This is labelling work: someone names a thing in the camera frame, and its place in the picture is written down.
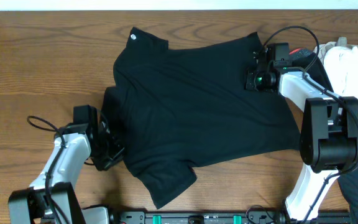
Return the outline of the black t-shirt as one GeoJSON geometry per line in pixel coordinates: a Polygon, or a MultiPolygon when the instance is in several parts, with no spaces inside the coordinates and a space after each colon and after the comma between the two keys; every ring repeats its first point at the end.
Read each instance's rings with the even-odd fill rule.
{"type": "Polygon", "coordinates": [[[195,49],[133,28],[113,65],[102,112],[124,163],[162,208],[196,181],[195,168],[296,149],[284,97],[244,88],[262,44],[257,33],[195,49]]]}

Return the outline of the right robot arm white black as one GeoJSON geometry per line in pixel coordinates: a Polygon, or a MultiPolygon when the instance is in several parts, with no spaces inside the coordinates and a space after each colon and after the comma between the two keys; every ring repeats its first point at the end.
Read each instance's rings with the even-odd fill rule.
{"type": "Polygon", "coordinates": [[[246,71],[244,88],[278,93],[303,112],[300,176],[272,223],[317,223],[333,182],[358,167],[358,99],[340,97],[288,62],[263,62],[246,71]]]}

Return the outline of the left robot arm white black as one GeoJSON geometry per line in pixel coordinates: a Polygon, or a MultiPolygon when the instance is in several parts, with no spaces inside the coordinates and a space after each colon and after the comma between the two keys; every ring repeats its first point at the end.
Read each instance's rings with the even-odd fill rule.
{"type": "Polygon", "coordinates": [[[54,149],[39,176],[8,200],[11,223],[114,223],[106,205],[81,208],[75,186],[87,160],[97,170],[117,164],[122,147],[114,142],[107,122],[52,126],[54,149]]]}

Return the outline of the dark garment with red trim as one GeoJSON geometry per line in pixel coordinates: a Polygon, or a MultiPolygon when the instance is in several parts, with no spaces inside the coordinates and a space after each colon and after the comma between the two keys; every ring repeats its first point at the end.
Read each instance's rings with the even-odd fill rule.
{"type": "MultiPolygon", "coordinates": [[[[314,59],[315,53],[308,49],[297,49],[290,54],[293,60],[293,66],[306,68],[314,59]]],[[[329,77],[324,69],[320,59],[317,58],[314,64],[308,69],[310,77],[321,86],[334,92],[329,77]]],[[[358,223],[358,168],[351,172],[340,176],[338,183],[343,194],[343,197],[349,204],[351,219],[353,223],[358,223]]]]}

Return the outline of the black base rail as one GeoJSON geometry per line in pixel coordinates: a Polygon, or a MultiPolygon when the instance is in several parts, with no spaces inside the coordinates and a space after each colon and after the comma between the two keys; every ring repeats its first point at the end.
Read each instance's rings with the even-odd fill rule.
{"type": "Polygon", "coordinates": [[[263,208],[250,208],[237,213],[185,213],[185,212],[117,212],[108,207],[88,207],[82,209],[86,223],[106,224],[274,224],[298,223],[285,216],[282,211],[269,211],[263,208]]]}

